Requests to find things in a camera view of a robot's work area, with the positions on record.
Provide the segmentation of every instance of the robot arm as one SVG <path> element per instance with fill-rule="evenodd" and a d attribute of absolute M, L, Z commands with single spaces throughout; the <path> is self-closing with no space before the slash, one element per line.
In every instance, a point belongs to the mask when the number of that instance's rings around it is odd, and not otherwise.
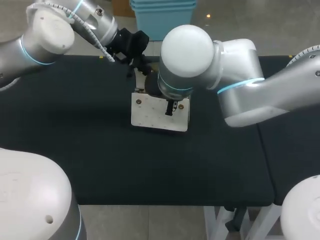
<path fill-rule="evenodd" d="M 26 12 L 29 26 L 23 36 L 0 43 L 0 91 L 21 76 L 52 65 L 72 47 L 74 31 L 110 62 L 122 53 L 130 70 L 138 68 L 145 75 L 151 71 L 142 54 L 149 37 L 142 31 L 118 30 L 115 18 L 91 0 L 36 0 Z"/>
<path fill-rule="evenodd" d="M 299 56 L 265 79 L 252 41 L 212 42 L 204 30 L 184 25 L 163 41 L 157 82 L 176 101 L 197 87 L 216 90 L 226 123 L 244 127 L 320 103 L 320 51 Z"/>

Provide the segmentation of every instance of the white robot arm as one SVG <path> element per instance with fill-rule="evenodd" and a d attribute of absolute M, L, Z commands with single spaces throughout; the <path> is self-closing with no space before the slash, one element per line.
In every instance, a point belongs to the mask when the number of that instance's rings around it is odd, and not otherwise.
<path fill-rule="evenodd" d="M 252 41 L 212 42 L 199 27 L 179 26 L 163 41 L 157 81 L 162 94 L 176 101 L 197 87 L 215 89 L 226 123 L 248 126 L 320 103 L 319 47 L 265 79 Z"/>

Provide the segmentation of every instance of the black mount bracket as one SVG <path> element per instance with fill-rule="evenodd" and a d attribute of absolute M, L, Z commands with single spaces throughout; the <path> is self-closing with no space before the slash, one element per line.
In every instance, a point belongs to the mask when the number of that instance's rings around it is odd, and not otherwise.
<path fill-rule="evenodd" d="M 229 233 L 239 232 L 241 229 L 242 222 L 244 220 L 247 207 L 224 207 L 229 212 L 234 212 L 233 219 L 228 221 L 225 224 L 225 227 L 228 229 Z"/>

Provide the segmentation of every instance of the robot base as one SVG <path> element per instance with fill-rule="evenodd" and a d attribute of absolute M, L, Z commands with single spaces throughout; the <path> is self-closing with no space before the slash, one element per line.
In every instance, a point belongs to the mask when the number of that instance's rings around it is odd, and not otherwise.
<path fill-rule="evenodd" d="M 87 240 L 64 171 L 50 159 L 0 148 L 0 239 Z"/>

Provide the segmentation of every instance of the screw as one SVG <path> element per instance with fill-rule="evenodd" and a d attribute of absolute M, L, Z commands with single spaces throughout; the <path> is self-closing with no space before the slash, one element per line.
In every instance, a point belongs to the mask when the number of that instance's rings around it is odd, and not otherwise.
<path fill-rule="evenodd" d="M 98 8 L 95 12 L 100 17 L 104 14 L 104 11 L 101 8 Z"/>

